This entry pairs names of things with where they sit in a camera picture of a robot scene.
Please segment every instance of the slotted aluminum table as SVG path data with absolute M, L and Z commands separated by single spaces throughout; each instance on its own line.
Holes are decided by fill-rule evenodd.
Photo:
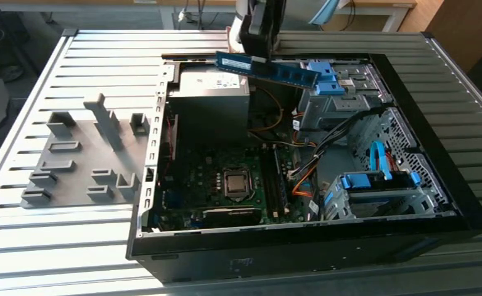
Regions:
M 290 31 L 281 39 L 285 52 L 388 55 L 482 203 L 482 95 L 438 43 L 397 33 Z M 163 287 L 125 259 L 131 205 L 19 207 L 51 112 L 91 118 L 83 96 L 98 89 L 127 118 L 151 106 L 162 54 L 226 48 L 221 31 L 85 30 L 60 39 L 0 150 L 0 295 L 481 295 L 482 236 L 398 265 Z

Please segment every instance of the blue ram stick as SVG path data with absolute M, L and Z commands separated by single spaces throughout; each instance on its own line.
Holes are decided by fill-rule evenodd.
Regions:
M 319 72 L 291 67 L 285 64 L 265 64 L 265 73 L 254 71 L 253 58 L 241 54 L 217 52 L 218 61 L 215 65 L 225 72 L 241 74 L 255 79 L 269 80 L 277 83 L 297 86 L 299 88 L 314 88 L 318 81 Z

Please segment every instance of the gray 3d-printed holder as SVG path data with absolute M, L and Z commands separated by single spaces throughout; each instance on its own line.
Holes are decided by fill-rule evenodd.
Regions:
M 125 204 L 141 192 L 150 122 L 146 114 L 118 120 L 105 108 L 105 96 L 87 97 L 85 106 L 97 121 L 75 121 L 54 112 L 51 135 L 30 184 L 24 208 Z

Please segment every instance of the motherboard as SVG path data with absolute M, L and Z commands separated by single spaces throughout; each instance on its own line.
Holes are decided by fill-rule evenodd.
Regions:
M 154 224 L 162 231 L 302 222 L 286 172 L 294 148 L 203 147 L 179 152 Z

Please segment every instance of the open computer tower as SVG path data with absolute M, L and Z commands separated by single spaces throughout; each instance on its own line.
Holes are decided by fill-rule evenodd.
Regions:
M 163 282 L 406 261 L 482 233 L 482 207 L 385 55 L 167 57 L 127 257 Z

